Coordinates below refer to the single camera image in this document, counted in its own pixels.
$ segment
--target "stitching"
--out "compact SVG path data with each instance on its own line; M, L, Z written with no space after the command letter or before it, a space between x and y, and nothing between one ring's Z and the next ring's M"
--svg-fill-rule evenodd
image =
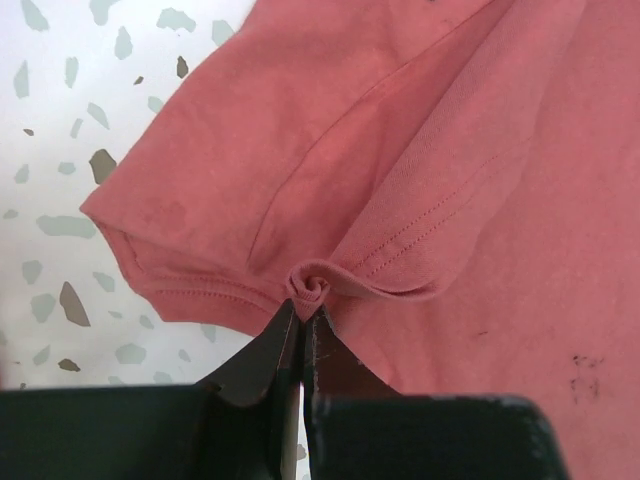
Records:
M125 240L127 242L127 245L129 247L129 249L131 250L131 252L133 253L133 261L135 262L136 266L143 272L146 272L147 270L145 268L142 267L142 265L140 265L140 262L138 262L138 254L136 253L135 249L131 246L131 242L129 241L128 235L125 235ZM186 281L190 281L190 280L195 280L195 281L202 281L205 282L209 285L211 284L223 284L223 285L231 285L233 287L238 287L242 290L247 290L251 293L254 293L256 295L258 295L259 297L263 298L264 300L268 300L272 303L277 304L278 302L273 299L272 297L270 297L269 295L267 295L266 293L263 293L255 288L252 287L248 287L246 285L243 285L241 283L238 282L233 282L231 280L225 280L225 279L218 279L218 278L212 278L210 276L206 276L206 275L194 275L194 276L190 276L190 275L161 275L161 274L157 274L154 273L152 274L156 280L186 280Z
M271 211L271 207L273 206L274 202L276 201L276 198L278 197L280 191L284 188L284 186L287 183L289 183L289 180L302 167L302 164L305 162L305 160L307 159L309 154L315 149L315 147L318 145L318 143L320 143L329 134L330 131L334 130L336 125L338 125L345 117L347 117L347 115L349 115L349 113L352 110L354 110L359 104L364 102L367 97L373 95L377 90L382 90L385 87L385 84L387 83L387 81L390 78L392 78L393 76L396 76L396 74L398 74L398 72L400 72L401 70L405 70L411 64L416 62L420 57L425 55L427 52L431 51L434 47L440 45L447 38L449 38L451 35L453 35L455 32L457 32L458 29L460 29L463 25L466 25L473 18L475 18L476 15L480 14L480 12L484 11L486 8L488 8L490 5L492 5L493 1L494 0L491 0L491 1L487 2L485 5L480 7L478 10L476 10L475 12L470 14L462 22L460 22L458 25L456 25L451 31L445 33L442 37L438 38L432 44L428 45L424 50L420 51L419 53L417 53L416 55L414 55L413 57L408 59L405 63L400 65L397 69L393 70L392 72L389 72L387 75L385 75L383 78L381 78L378 82L376 82L374 85L372 85L366 92L364 92L360 97L358 97L331 125L329 125L329 127L326 130L324 130L315 141L312 142L312 144L309 146L309 148L305 151L304 155L302 155L302 157L300 159L300 162L298 162L298 164L291 171L291 173L287 176L287 178L280 184L278 189L273 194L273 197L271 197L271 200L269 201L269 204L267 205L267 208L265 209L264 215L262 216L262 219L260 220L260 224L258 225L258 229L256 230L256 236L253 239L253 243L251 244L251 247L249 248L249 254L247 255L247 262L246 263L249 263L249 260L251 259L251 255L253 255L253 250L254 250L256 244L258 243L258 237L260 236L260 232L262 231L262 227L264 226L264 223L267 220L267 216L269 215L269 212Z
M525 140L524 142L519 143L517 146L520 146L522 143L525 143L526 141L528 141L529 139ZM471 195L467 201L462 204L460 206L460 208L458 208L457 210L455 210L453 213L449 214L448 216L446 216L445 218L443 218L442 220L440 220L438 223L436 223L433 227L431 227L429 230L427 230L426 232L420 234L415 240L413 240L411 243L409 243L408 245L405 245L398 253L396 253L393 257L391 257L389 260L387 260L386 262L384 262L383 264L377 266L375 269L373 269L369 274L367 274L367 278L373 276L374 274L376 274L377 272L379 272L380 270L382 270L383 268L387 267L389 264L393 263L396 259L398 259L398 257L402 256L406 251L412 249L414 246L416 246L418 243L420 243L422 240L424 240L427 236L429 236L431 233L433 233L434 231L438 230L438 228L440 228L443 224L445 224L446 222L448 222L449 220L451 220L453 217L455 217L458 213L460 213L462 210L464 210L464 208L469 205L471 203L471 201L480 193L480 191L482 190L482 188L487 185L487 183L489 183L493 178L495 178L499 173L501 173L503 170L508 169L509 167L512 167L513 165L511 165L511 163L507 162L507 165L505 165L502 168L499 168L498 170L496 170L494 173L492 173L484 182L482 182L477 190L473 193L473 195Z
M241 297L235 297L233 295L225 295L222 293L216 293L216 292L202 292L199 290L178 290L178 289L172 289L172 290L155 290L155 293L158 294L163 294L163 295L186 295L186 296L204 296L204 297L218 297L218 298L224 298L227 300L232 300L234 302L239 302L239 303L243 303L245 305L249 305L251 307L257 308L258 310L267 313L269 315L272 314L272 312L262 308L261 306L250 302L249 300L246 300L244 298Z
M486 160L482 165L480 165L480 167L478 167L478 169L473 172L471 174L471 176L469 176L469 178L467 178L464 183L462 183L456 190L454 190L452 193L450 193L448 196L446 196L445 198L441 199L437 204L435 204L433 207L431 207L429 210L427 210L426 212L422 213L419 217L416 217L411 223L405 225L401 230L399 230L398 232L396 232L394 235L392 235L391 237L389 237L384 243L382 243L379 247L377 247L375 250L373 250L371 253L369 253L366 257L364 257L360 262L358 262L357 265L355 265L353 267L353 269L357 269L360 268L362 265L365 264L365 262L367 260L369 260L371 257L373 257L376 253L378 253L380 250L382 250L384 247L386 247L387 245L389 245L391 242L393 242L396 238L398 238L400 235L402 235L404 232L406 232L409 228L413 227L416 223L418 223L420 220L422 220L424 217L426 217L427 215L429 215L430 213L435 212L436 210L438 210L440 207L442 207L443 205L445 205L449 200L451 200L452 198L454 198L456 195L458 195L458 193L460 193L462 191L462 189L464 187L466 187L469 182L471 182L471 180L473 180L476 175L478 173L480 173L480 171L482 171L489 163L493 162L495 159L501 157L502 155L504 155L504 153L506 152L501 152L498 153L497 155L494 155L493 157L489 158L488 160Z

